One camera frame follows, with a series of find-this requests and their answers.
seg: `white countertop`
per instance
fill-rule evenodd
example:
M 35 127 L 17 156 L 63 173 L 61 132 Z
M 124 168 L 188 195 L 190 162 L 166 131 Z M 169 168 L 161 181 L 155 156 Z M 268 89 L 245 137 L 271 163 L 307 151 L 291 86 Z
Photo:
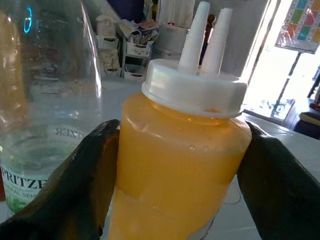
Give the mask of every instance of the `white countertop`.
M 123 79 L 104 81 L 103 120 L 121 119 L 121 105 L 130 95 L 140 91 L 138 84 L 127 83 Z M 259 125 L 270 135 L 278 138 L 294 154 L 304 167 L 320 181 L 320 141 L 293 132 L 271 122 L 244 114 L 247 121 Z M 260 236 L 251 218 L 246 203 L 240 193 L 237 179 L 232 182 L 231 193 L 234 199 L 240 198 L 236 204 L 223 204 L 217 214 L 207 240 L 260 240 Z M 7 218 L 7 206 L 0 202 L 0 223 Z

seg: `plastic bottle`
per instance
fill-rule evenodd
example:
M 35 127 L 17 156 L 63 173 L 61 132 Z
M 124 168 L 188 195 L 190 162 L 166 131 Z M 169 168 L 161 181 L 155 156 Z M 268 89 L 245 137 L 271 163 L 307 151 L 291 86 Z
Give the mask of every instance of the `plastic bottle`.
M 230 11 L 221 12 L 221 25 L 229 25 Z M 197 75 L 208 13 L 202 2 L 180 62 L 152 60 L 143 94 L 123 105 L 108 240 L 203 239 L 251 141 L 234 118 L 246 84 L 218 72 Z M 228 26 L 221 29 L 215 34 L 226 38 Z
M 14 214 L 101 122 L 101 80 L 81 0 L 2 0 L 0 32 L 0 164 Z

